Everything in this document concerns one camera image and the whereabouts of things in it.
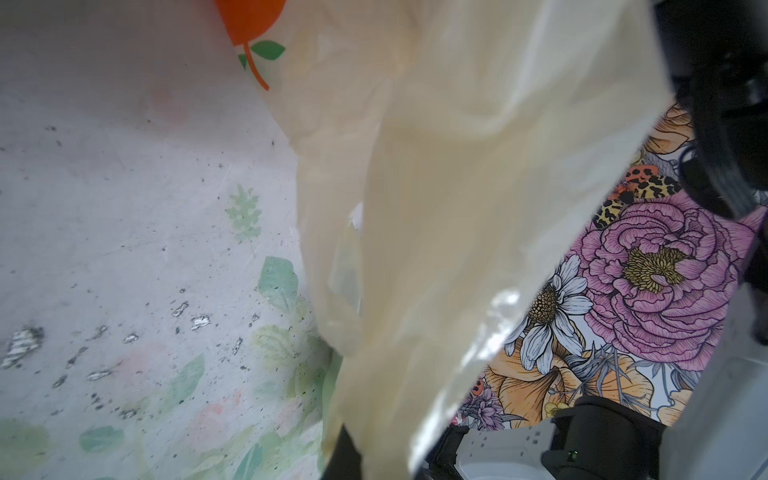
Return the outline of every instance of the orange stem print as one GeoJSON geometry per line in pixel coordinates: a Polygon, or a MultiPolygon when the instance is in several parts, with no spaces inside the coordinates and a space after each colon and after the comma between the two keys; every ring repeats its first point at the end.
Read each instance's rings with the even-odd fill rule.
{"type": "Polygon", "coordinates": [[[253,72],[254,75],[256,75],[256,79],[259,81],[259,85],[264,87],[264,90],[269,90],[270,86],[266,84],[263,78],[261,78],[261,74],[256,68],[256,64],[253,63],[253,55],[250,53],[250,48],[248,47],[248,44],[243,45],[245,47],[245,57],[248,59],[248,66],[250,66],[250,70],[253,72]]]}

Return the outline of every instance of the dark object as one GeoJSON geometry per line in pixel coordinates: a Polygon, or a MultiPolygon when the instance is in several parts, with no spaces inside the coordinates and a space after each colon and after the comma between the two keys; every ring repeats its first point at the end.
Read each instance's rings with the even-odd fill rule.
{"type": "Polygon", "coordinates": [[[702,207],[744,217],[756,207],[753,190],[768,190],[768,2],[663,0],[654,10],[697,138],[680,182],[702,207]]]}
{"type": "Polygon", "coordinates": [[[658,478],[664,425],[612,400],[584,396],[553,419],[541,464],[557,480],[658,478]]]}
{"type": "Polygon", "coordinates": [[[360,454],[352,443],[352,438],[349,437],[346,428],[342,427],[322,480],[361,480],[361,460],[360,454]]]}
{"type": "Polygon", "coordinates": [[[752,287],[752,300],[756,307],[757,316],[753,326],[755,340],[761,345],[768,346],[768,220],[757,231],[752,242],[750,252],[747,253],[744,263],[746,269],[743,281],[752,287]]]}
{"type": "Polygon", "coordinates": [[[469,427],[449,425],[442,433],[440,440],[426,458],[429,463],[427,472],[433,480],[462,480],[455,467],[456,451],[468,432],[469,427]]]}

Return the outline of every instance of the cream plastic bag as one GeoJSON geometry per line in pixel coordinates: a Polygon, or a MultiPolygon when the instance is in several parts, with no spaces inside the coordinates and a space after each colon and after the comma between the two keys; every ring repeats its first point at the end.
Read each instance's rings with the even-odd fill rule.
{"type": "Polygon", "coordinates": [[[669,98],[648,9],[286,4],[285,53],[259,69],[301,157],[320,332],[345,356],[325,452],[345,424],[368,480],[418,468],[669,98]]]}

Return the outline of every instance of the floral pattern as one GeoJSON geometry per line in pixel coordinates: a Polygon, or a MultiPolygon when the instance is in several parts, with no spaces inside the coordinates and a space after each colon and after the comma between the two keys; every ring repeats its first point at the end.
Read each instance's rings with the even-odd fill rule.
{"type": "MultiPolygon", "coordinates": [[[[654,165],[677,181],[694,141],[690,115],[675,104],[632,165],[654,165]]],[[[590,222],[454,423],[530,426],[591,395],[672,425],[722,336],[765,214],[760,207],[726,220],[672,190],[634,199],[604,229],[590,222]]]]}
{"type": "Polygon", "coordinates": [[[515,340],[525,336],[520,356],[523,368],[528,371],[533,370],[535,364],[539,372],[549,373],[554,341],[573,355],[584,351],[573,322],[584,318],[592,309],[592,302],[581,295],[587,288],[587,279],[576,275],[579,263],[579,257],[574,255],[560,265],[536,296],[523,322],[507,338],[505,353],[512,356],[515,340]]]}

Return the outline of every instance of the white daisy illustration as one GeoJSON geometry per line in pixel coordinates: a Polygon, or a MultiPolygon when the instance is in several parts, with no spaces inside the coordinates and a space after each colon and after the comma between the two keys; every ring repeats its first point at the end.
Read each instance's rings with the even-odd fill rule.
{"type": "Polygon", "coordinates": [[[591,310],[592,301],[582,295],[587,288],[587,279],[577,276],[578,255],[573,255],[560,264],[557,272],[549,279],[536,296],[531,308],[518,328],[507,338],[504,349],[507,356],[515,353],[515,340],[523,336],[520,359],[523,368],[547,374],[552,367],[552,339],[574,354],[581,355],[583,348],[571,320],[583,319],[591,310]],[[524,333],[528,325],[533,327],[524,333]]]}

